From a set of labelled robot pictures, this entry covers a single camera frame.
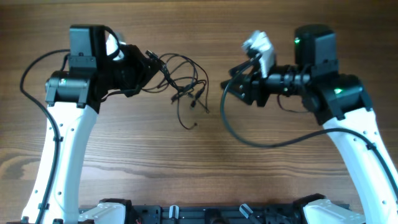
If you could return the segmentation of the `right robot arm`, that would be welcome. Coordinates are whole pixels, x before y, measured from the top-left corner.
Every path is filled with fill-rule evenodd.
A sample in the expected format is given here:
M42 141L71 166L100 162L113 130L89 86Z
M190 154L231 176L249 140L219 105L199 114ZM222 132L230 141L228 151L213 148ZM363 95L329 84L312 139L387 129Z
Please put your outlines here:
M323 24L294 32L295 63L278 65L266 33L259 30L243 43L248 60L230 70L222 82L248 105L263 107L271 95L300 96L341 154L363 208L355 213L321 194L289 205L264 209L264 223L396 223L397 170L378 130L373 103L361 80L340 73L336 37Z

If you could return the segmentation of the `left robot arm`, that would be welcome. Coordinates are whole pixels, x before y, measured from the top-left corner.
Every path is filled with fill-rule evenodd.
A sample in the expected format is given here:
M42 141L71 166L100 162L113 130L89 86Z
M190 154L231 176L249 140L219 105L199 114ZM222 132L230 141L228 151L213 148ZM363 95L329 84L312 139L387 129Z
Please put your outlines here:
M37 178L21 223L77 223L86 145L107 97L137 95L164 63L104 25L72 25L60 70L45 84L47 118Z

